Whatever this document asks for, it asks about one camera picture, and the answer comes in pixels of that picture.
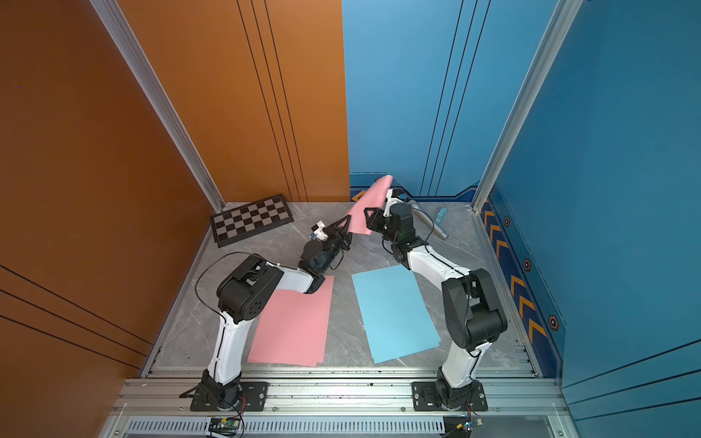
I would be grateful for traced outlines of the aluminium corner post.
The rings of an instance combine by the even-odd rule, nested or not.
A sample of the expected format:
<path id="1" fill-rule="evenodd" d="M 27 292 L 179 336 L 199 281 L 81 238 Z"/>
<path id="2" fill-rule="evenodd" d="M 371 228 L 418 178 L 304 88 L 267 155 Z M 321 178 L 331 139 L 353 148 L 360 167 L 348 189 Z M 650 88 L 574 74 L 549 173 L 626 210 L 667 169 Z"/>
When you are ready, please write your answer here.
<path id="1" fill-rule="evenodd" d="M 183 157 L 187 167 L 199 184 L 209 204 L 216 211 L 222 211 L 226 201 L 209 173 L 204 160 L 184 126 L 173 102 L 160 82 L 151 62 L 149 62 L 137 36 L 124 16 L 117 1 L 91 0 L 102 25 L 122 55 L 131 73 L 137 80 L 149 104 L 153 107 L 160 122 L 166 129 L 175 147 Z"/>
<path id="2" fill-rule="evenodd" d="M 509 157 L 582 3 L 582 0 L 564 0 L 557 3 L 476 189 L 472 201 L 472 210 L 475 214 L 480 213 L 487 202 L 487 197 L 498 180 L 498 175 Z"/>

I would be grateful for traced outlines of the left aluminium corner post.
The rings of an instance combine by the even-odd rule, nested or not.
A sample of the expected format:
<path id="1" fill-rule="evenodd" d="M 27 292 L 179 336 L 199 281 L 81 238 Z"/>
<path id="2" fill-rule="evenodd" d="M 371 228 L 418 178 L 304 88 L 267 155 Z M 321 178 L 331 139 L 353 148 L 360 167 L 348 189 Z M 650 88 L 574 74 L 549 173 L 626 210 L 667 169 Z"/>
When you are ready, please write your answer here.
<path id="1" fill-rule="evenodd" d="M 131 73 L 137 80 L 149 104 L 153 107 L 160 122 L 166 129 L 175 147 L 183 157 L 187 167 L 199 184 L 209 204 L 216 211 L 222 211 L 226 201 L 209 173 L 204 160 L 184 126 L 173 102 L 160 82 L 151 62 L 149 62 L 137 36 L 124 16 L 117 1 L 91 0 L 102 25 L 122 55 Z"/>

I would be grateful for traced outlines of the left green circuit board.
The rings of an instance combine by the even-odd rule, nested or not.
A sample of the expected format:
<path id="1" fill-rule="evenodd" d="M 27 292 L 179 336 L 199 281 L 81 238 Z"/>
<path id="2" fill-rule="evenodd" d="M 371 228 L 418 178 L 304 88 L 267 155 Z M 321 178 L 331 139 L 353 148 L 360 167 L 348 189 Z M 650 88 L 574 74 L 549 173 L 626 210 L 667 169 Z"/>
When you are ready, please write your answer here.
<path id="1" fill-rule="evenodd" d="M 241 437 L 244 425 L 239 417 L 215 417 L 210 419 L 207 427 L 209 437 Z"/>

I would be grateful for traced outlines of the right green circuit board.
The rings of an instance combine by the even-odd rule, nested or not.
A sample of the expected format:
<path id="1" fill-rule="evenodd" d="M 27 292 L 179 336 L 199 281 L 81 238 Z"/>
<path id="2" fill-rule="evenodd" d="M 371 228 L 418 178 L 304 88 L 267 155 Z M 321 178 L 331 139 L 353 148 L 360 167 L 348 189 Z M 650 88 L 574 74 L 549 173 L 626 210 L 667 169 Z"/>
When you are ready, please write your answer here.
<path id="1" fill-rule="evenodd" d="M 470 438 L 476 428 L 482 427 L 484 421 L 468 417 L 444 417 L 445 432 L 443 438 Z"/>

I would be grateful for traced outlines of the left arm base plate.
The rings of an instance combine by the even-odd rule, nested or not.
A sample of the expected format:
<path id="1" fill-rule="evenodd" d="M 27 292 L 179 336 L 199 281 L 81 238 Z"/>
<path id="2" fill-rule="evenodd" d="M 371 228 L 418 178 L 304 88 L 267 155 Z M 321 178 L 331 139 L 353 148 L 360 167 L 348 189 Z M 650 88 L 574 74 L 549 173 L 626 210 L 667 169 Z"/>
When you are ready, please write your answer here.
<path id="1" fill-rule="evenodd" d="M 202 383 L 193 390 L 183 393 L 184 398 L 190 398 L 191 412 L 262 412 L 268 399 L 268 383 L 265 381 L 244 381 L 239 383 L 237 396 L 233 401 L 219 403 L 210 395 Z"/>

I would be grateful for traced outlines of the silver microphone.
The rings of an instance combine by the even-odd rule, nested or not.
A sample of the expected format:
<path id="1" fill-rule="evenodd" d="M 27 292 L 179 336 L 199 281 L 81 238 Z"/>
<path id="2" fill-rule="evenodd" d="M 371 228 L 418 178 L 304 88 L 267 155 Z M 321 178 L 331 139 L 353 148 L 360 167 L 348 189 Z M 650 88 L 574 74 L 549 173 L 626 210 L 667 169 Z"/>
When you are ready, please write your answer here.
<path id="1" fill-rule="evenodd" d="M 410 205 L 412 213 L 430 228 L 430 232 L 433 235 L 437 235 L 442 240 L 448 239 L 448 233 L 445 230 L 443 230 L 443 228 L 441 228 L 439 224 L 436 224 L 436 221 L 432 219 L 432 217 L 430 217 L 430 215 L 421 208 L 418 202 L 416 202 L 415 200 L 409 200 L 407 204 Z"/>

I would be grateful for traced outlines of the right aluminium corner post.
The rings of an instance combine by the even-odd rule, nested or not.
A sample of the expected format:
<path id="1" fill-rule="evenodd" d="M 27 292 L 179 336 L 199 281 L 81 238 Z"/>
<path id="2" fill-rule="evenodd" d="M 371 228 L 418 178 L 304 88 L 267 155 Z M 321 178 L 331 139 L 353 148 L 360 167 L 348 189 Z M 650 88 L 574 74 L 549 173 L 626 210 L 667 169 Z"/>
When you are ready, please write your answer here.
<path id="1" fill-rule="evenodd" d="M 509 157 L 582 3 L 582 0 L 564 0 L 557 3 L 476 189 L 472 201 L 472 210 L 475 214 L 480 213 L 487 202 L 487 197 L 498 180 L 498 175 Z"/>

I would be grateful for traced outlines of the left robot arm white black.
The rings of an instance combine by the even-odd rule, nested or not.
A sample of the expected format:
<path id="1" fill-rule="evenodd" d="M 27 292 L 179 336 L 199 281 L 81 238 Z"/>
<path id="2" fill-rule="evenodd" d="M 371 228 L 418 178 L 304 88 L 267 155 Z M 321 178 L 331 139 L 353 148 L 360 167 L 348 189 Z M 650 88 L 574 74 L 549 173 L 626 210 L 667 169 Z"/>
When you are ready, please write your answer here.
<path id="1" fill-rule="evenodd" d="M 345 215 L 328 226 L 322 222 L 315 224 L 295 268 L 272 263 L 262 255 L 249 254 L 220 283 L 214 310 L 220 325 L 213 357 L 200 383 L 180 395 L 192 400 L 191 411 L 242 410 L 243 353 L 252 322 L 277 290 L 302 294 L 314 294 L 319 290 L 325 282 L 324 274 L 332 268 L 336 257 L 351 248 L 351 222 L 352 217 Z"/>

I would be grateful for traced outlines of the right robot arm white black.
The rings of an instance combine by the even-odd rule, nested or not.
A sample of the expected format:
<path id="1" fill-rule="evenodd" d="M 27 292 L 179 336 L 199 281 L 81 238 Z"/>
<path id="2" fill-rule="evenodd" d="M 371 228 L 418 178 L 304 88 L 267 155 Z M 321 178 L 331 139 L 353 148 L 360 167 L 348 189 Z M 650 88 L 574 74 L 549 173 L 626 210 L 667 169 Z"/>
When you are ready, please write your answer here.
<path id="1" fill-rule="evenodd" d="M 487 396 L 476 370 L 507 330 L 507 316 L 493 278 L 484 268 L 465 268 L 439 255 L 416 233 L 409 204 L 396 201 L 384 209 L 367 207 L 363 215 L 367 228 L 390 243 L 397 262 L 442 292 L 451 345 L 436 380 L 412 384 L 414 410 L 487 411 Z"/>

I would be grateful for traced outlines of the light blue paper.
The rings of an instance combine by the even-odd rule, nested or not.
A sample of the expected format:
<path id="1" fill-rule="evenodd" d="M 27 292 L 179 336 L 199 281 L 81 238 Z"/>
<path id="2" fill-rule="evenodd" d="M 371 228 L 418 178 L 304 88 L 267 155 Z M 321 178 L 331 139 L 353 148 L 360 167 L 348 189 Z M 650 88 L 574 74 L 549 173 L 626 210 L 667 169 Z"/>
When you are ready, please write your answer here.
<path id="1" fill-rule="evenodd" d="M 354 274 L 352 282 L 376 364 L 440 346 L 413 272 L 391 266 Z"/>

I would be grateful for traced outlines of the aluminium rail frame front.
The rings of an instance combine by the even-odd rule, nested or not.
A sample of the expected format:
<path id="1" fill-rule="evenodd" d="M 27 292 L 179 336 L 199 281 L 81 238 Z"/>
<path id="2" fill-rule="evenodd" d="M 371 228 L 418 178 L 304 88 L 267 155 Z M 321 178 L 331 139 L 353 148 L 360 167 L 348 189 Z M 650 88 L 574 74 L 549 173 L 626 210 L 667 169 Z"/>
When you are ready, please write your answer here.
<path id="1" fill-rule="evenodd" d="M 211 418 L 239 417 L 241 437 L 442 437 L 444 417 L 480 417 L 471 437 L 574 437 L 577 430 L 556 381 L 520 372 L 478 376 L 486 412 L 416 412 L 412 383 L 434 381 L 427 369 L 266 368 L 244 381 L 268 383 L 262 412 L 191 412 L 187 369 L 156 372 L 123 385 L 102 429 L 105 437 L 209 437 Z"/>

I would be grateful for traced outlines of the pink paper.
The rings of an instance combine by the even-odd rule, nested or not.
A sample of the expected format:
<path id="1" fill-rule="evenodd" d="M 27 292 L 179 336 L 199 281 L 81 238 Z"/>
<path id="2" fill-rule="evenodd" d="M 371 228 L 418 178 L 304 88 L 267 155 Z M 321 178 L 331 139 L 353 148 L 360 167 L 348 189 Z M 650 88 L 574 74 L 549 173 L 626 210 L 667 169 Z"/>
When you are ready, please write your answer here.
<path id="1" fill-rule="evenodd" d="M 315 367 L 324 361 L 334 277 L 317 292 L 277 290 L 259 317 L 248 362 Z"/>
<path id="2" fill-rule="evenodd" d="M 355 235 L 370 235 L 372 231 L 367 227 L 365 210 L 367 208 L 382 208 L 386 202 L 387 192 L 390 190 L 394 177 L 385 175 L 377 180 L 365 194 L 348 211 L 350 215 L 349 231 Z"/>

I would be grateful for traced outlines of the green circuit board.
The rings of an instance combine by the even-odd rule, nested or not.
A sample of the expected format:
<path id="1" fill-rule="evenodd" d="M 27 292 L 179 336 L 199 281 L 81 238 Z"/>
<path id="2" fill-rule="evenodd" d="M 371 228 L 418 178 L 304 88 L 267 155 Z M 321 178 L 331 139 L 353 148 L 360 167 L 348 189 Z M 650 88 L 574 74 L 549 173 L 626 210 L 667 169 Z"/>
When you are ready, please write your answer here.
<path id="1" fill-rule="evenodd" d="M 470 438 L 476 428 L 482 427 L 484 421 L 468 417 L 444 417 L 445 432 L 443 438 Z"/>
<path id="2" fill-rule="evenodd" d="M 239 417 L 215 417 L 210 419 L 207 427 L 209 437 L 241 437 L 244 425 Z"/>

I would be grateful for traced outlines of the black white checkerboard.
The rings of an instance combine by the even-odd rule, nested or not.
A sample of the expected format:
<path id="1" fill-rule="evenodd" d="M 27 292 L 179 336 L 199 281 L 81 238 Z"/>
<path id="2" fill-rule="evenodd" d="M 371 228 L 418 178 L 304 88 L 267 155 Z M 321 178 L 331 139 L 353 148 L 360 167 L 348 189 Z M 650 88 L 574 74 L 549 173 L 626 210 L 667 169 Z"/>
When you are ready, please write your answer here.
<path id="1" fill-rule="evenodd" d="M 293 221 L 282 193 L 210 217 L 213 238 L 218 247 L 234 244 Z"/>

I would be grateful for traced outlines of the small teal block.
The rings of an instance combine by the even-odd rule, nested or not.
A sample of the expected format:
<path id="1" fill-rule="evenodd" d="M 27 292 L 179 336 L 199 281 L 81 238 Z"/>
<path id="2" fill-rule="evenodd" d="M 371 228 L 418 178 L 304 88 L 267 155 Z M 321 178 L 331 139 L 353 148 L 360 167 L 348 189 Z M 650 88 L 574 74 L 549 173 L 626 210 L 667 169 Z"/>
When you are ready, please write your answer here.
<path id="1" fill-rule="evenodd" d="M 443 222 L 446 214 L 447 214 L 447 208 L 442 207 L 436 215 L 436 220 L 435 220 L 436 224 L 441 224 Z"/>

